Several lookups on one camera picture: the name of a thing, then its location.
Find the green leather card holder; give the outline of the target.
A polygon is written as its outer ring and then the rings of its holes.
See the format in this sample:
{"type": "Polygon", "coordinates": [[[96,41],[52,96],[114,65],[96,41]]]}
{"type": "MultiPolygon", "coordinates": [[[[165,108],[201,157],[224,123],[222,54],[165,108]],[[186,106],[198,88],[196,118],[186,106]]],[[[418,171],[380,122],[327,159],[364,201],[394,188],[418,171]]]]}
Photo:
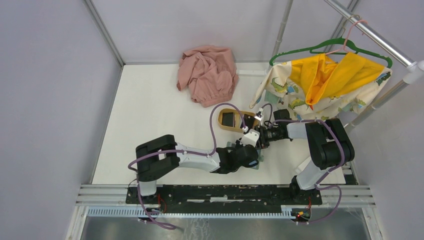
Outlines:
{"type": "MultiPolygon", "coordinates": [[[[246,146],[242,146],[241,144],[237,142],[228,141],[226,144],[226,147],[238,150],[238,149],[244,149],[246,146]]],[[[250,157],[251,161],[249,161],[248,163],[243,163],[239,167],[252,168],[252,169],[258,170],[260,162],[263,161],[263,155],[262,155],[261,149],[256,149],[255,152],[256,152],[256,155],[253,155],[250,157]]]]}

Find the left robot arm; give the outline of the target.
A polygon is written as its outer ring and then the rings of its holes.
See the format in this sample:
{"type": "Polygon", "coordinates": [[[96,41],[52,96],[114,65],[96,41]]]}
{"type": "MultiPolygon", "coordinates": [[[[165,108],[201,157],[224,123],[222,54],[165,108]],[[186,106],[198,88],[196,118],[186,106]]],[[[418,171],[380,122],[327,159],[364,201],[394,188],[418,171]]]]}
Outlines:
{"type": "Polygon", "coordinates": [[[234,144],[212,150],[197,149],[175,141],[166,134],[135,148],[136,160],[128,168],[136,172],[138,197],[145,204],[157,198],[157,180],[177,168],[198,169],[226,175],[239,168],[255,168],[259,153],[253,145],[234,144]]]}

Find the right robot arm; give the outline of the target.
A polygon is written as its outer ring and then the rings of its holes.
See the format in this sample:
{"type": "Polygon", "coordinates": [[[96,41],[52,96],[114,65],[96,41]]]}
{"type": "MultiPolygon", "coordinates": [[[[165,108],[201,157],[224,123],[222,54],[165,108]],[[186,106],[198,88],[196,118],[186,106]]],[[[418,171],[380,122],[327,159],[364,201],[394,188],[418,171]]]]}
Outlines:
{"type": "Polygon", "coordinates": [[[354,147],[338,118],[292,120],[286,109],[273,112],[274,121],[256,125],[259,132],[257,147],[265,149],[271,142],[305,139],[310,161],[290,183],[289,199],[302,204],[309,198],[309,190],[321,190],[319,184],[333,171],[355,157],[354,147]]]}

